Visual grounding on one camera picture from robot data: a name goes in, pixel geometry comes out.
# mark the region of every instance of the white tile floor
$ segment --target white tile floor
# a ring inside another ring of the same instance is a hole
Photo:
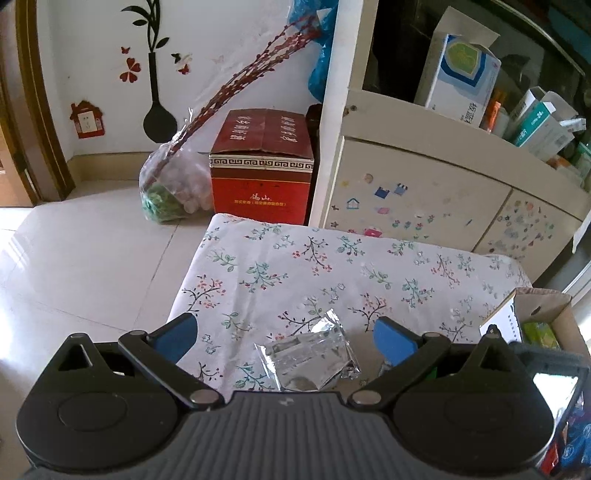
[[[74,332],[97,342],[154,330],[209,217],[157,225],[136,182],[88,182],[61,203],[0,209],[0,480],[28,467],[14,430],[18,408]]]

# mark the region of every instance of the baseboard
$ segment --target baseboard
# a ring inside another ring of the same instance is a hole
[[[88,180],[138,180],[149,152],[75,155],[68,162],[74,182]]]

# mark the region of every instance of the wooden door frame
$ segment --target wooden door frame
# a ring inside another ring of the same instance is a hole
[[[39,52],[37,0],[13,1],[0,14],[0,28],[2,88],[17,147],[39,198],[64,200],[74,189],[74,180],[47,100]]]

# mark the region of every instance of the floral bedsheet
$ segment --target floral bedsheet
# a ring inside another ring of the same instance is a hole
[[[308,332],[333,309],[361,366],[359,379],[337,386],[348,394],[378,374],[378,317],[477,342],[481,321],[515,287],[530,286],[501,255],[218,214],[169,319],[196,315],[197,342],[179,365],[229,399],[233,390],[274,390],[255,343]]]

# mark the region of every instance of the black vase wall decal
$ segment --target black vase wall decal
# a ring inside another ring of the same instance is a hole
[[[158,91],[158,72],[156,68],[156,50],[164,47],[170,37],[160,40],[160,0],[146,0],[148,9],[131,5],[123,12],[134,12],[142,18],[134,21],[137,27],[148,26],[148,62],[150,64],[150,86],[152,89],[152,108],[144,118],[144,131],[148,138],[157,143],[165,143],[172,139],[177,132],[177,121],[173,115],[160,104]]]

